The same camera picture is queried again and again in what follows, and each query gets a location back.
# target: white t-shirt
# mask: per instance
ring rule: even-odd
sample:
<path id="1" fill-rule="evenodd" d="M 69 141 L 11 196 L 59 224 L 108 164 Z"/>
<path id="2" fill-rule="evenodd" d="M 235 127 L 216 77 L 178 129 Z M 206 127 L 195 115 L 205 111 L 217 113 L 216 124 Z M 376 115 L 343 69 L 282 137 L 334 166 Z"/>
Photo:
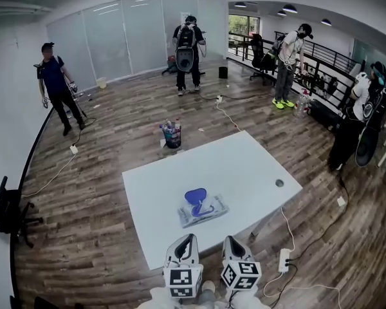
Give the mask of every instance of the white t-shirt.
<path id="1" fill-rule="evenodd" d="M 287 49 L 280 50 L 279 58 L 282 62 L 289 61 L 291 65 L 296 63 L 296 55 L 300 53 L 301 49 L 304 45 L 304 40 L 297 36 L 297 31 L 292 31 L 284 38 L 283 42 L 285 42 L 288 47 Z"/>
<path id="2" fill-rule="evenodd" d="M 352 92 L 358 97 L 353 106 L 353 113 L 358 120 L 364 120 L 363 106 L 369 98 L 369 86 L 371 81 L 367 78 L 366 73 L 362 72 L 356 77 L 358 83 L 354 85 Z"/>

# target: window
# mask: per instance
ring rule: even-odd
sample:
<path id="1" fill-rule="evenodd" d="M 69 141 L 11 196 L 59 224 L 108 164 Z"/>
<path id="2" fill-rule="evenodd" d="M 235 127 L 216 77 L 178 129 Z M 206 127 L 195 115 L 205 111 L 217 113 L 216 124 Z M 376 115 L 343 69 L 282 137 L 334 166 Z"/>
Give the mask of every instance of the window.
<path id="1" fill-rule="evenodd" d="M 258 17 L 229 15 L 229 32 L 252 35 L 259 33 L 259 25 Z"/>

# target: bottle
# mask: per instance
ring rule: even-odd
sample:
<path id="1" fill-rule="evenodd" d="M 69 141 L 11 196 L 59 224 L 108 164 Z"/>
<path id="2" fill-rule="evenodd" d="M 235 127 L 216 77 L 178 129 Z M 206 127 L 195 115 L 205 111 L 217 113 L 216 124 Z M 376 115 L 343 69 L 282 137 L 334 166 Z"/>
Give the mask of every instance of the bottle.
<path id="1" fill-rule="evenodd" d="M 306 113 L 308 112 L 308 103 L 308 91 L 303 89 L 302 93 L 300 93 L 299 97 L 297 98 L 295 110 L 293 112 L 296 118 L 304 118 L 306 116 Z"/>

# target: pants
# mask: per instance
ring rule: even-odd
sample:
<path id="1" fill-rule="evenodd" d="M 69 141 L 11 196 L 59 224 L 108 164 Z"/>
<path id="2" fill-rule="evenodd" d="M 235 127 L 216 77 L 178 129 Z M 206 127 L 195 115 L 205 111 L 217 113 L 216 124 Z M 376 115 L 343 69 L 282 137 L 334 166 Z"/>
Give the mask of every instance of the pants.
<path id="1" fill-rule="evenodd" d="M 359 144 L 359 135 L 365 124 L 358 120 L 350 109 L 348 116 L 343 120 L 335 137 L 329 155 L 329 166 L 336 169 L 340 164 L 346 164 L 350 156 L 356 152 Z"/>
<path id="2" fill-rule="evenodd" d="M 69 125 L 69 119 L 66 115 L 66 112 L 64 111 L 63 103 L 65 103 L 65 105 L 69 107 L 71 113 L 73 114 L 73 117 L 75 117 L 78 123 L 83 122 L 80 111 L 77 109 L 77 105 L 73 100 L 73 97 L 71 97 L 71 93 L 68 88 L 66 88 L 59 94 L 49 95 L 49 98 L 51 103 L 53 104 L 53 107 L 59 114 L 60 120 L 65 126 Z"/>
<path id="3" fill-rule="evenodd" d="M 200 71 L 199 71 L 199 55 L 194 52 L 194 60 L 192 65 L 192 78 L 193 78 L 193 84 L 195 86 L 200 85 Z M 178 70 L 178 83 L 177 83 L 178 89 L 186 88 L 185 84 L 185 72 Z"/>
<path id="4" fill-rule="evenodd" d="M 279 68 L 277 70 L 276 80 L 276 100 L 288 100 L 288 95 L 293 84 L 293 77 L 295 75 L 296 64 L 289 66 L 291 71 L 285 67 L 284 63 L 279 59 Z"/>
<path id="5" fill-rule="evenodd" d="M 214 309 L 216 296 L 211 290 L 205 290 L 199 296 L 198 305 L 204 306 L 206 309 Z"/>

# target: hand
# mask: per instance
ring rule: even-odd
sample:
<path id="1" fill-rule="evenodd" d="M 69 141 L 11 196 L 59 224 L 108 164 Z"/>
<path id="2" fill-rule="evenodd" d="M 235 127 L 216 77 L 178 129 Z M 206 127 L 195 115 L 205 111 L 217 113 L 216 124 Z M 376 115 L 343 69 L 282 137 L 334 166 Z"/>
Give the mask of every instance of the hand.
<path id="1" fill-rule="evenodd" d="M 70 90 L 74 91 L 75 93 L 77 93 L 77 85 L 74 81 L 70 82 Z"/>
<path id="2" fill-rule="evenodd" d="M 43 104 L 43 106 L 47 109 L 48 107 L 49 107 L 49 104 L 48 104 L 48 101 L 47 101 L 47 98 L 46 97 L 43 97 L 43 99 L 42 99 L 42 104 Z"/>

